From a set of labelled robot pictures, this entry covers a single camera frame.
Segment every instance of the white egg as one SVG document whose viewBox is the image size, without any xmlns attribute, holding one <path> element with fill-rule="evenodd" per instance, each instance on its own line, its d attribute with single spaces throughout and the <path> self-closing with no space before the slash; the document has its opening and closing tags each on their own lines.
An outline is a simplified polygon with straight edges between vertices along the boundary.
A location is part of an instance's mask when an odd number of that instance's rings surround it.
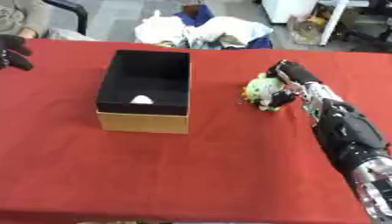
<svg viewBox="0 0 392 224">
<path fill-rule="evenodd" d="M 154 104 L 154 101 L 145 95 L 138 95 L 130 103 L 133 104 Z"/>
</svg>

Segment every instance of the black glove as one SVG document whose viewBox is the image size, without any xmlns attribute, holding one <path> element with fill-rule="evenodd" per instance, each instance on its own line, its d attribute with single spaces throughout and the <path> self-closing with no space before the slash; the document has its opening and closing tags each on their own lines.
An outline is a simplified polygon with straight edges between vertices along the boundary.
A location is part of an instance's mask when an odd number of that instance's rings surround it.
<svg viewBox="0 0 392 224">
<path fill-rule="evenodd" d="M 284 72 L 291 81 L 298 82 L 301 85 L 304 85 L 306 82 L 310 81 L 322 83 L 321 80 L 319 80 L 311 72 L 306 70 L 306 68 L 296 62 L 280 60 L 267 71 L 267 77 L 277 77 L 284 83 L 289 84 L 285 79 L 282 79 L 282 77 L 279 76 L 277 70 Z"/>
<path fill-rule="evenodd" d="M 0 69 L 12 66 L 26 71 L 32 70 L 32 63 L 22 55 L 32 55 L 32 51 L 25 47 L 24 38 L 0 34 Z"/>
<path fill-rule="evenodd" d="M 387 142 L 380 131 L 346 102 L 324 99 L 313 133 L 330 162 L 344 175 L 369 158 L 387 156 Z"/>
</svg>

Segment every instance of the person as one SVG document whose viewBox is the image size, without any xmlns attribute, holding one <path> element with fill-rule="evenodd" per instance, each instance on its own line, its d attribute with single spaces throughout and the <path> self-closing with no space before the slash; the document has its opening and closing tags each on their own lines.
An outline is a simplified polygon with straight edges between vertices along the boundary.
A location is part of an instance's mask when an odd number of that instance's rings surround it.
<svg viewBox="0 0 392 224">
<path fill-rule="evenodd" d="M 33 64 L 25 57 L 32 51 L 25 46 L 25 38 L 0 34 L 0 69 L 17 67 L 25 71 L 33 69 Z"/>
<path fill-rule="evenodd" d="M 0 34 L 40 38 L 47 31 L 49 17 L 50 6 L 42 0 L 0 0 Z"/>
</svg>

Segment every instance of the blue object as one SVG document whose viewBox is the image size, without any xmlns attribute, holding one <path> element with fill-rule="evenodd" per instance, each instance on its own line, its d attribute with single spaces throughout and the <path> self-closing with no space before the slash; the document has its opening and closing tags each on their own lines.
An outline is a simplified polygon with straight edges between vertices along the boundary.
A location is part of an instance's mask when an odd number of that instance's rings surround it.
<svg viewBox="0 0 392 224">
<path fill-rule="evenodd" d="M 199 27 L 203 24 L 206 23 L 206 21 L 210 20 L 211 18 L 214 17 L 214 14 L 210 11 L 210 9 L 208 8 L 208 6 L 206 6 L 205 4 L 202 4 L 199 7 L 199 12 L 196 15 L 195 18 L 192 18 L 188 15 L 186 15 L 184 12 L 179 12 L 174 14 L 174 16 L 177 16 L 179 18 L 182 19 L 182 22 L 185 25 L 191 25 L 194 27 Z"/>
<path fill-rule="evenodd" d="M 203 25 L 204 23 L 206 23 L 211 18 L 214 18 L 214 14 L 210 11 L 208 6 L 206 6 L 205 4 L 202 4 L 199 7 L 199 12 L 195 18 L 186 15 L 184 12 L 176 13 L 176 14 L 174 14 L 174 16 L 181 18 L 182 22 L 185 25 L 191 25 L 194 27 L 199 27 L 199 26 Z M 269 48 L 269 49 L 272 48 L 272 42 L 270 41 L 269 36 L 264 36 L 262 38 L 254 39 L 254 40 L 250 41 L 248 43 L 247 47 L 245 47 L 245 48 L 232 48 L 232 47 L 230 47 L 230 48 L 226 48 L 226 49 L 260 49 L 260 48 Z"/>
<path fill-rule="evenodd" d="M 262 38 L 257 38 L 250 41 L 247 45 L 247 49 L 260 49 L 260 48 L 269 48 L 272 49 L 273 45 L 269 36 L 264 36 Z"/>
</svg>

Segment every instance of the silver metal part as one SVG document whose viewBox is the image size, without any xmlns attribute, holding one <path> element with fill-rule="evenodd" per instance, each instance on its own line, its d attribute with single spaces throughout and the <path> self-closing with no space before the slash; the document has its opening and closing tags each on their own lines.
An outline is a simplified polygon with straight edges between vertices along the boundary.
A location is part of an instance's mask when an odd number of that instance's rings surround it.
<svg viewBox="0 0 392 224">
<path fill-rule="evenodd" d="M 304 102 L 304 110 L 311 117 L 312 125 L 316 125 L 319 122 L 323 111 L 324 99 L 343 102 L 328 86 L 318 82 L 306 83 L 301 95 Z"/>
<path fill-rule="evenodd" d="M 353 171 L 356 192 L 373 223 L 392 224 L 392 209 L 385 192 L 379 191 L 375 181 L 384 180 L 392 191 L 392 159 L 375 157 Z"/>
</svg>

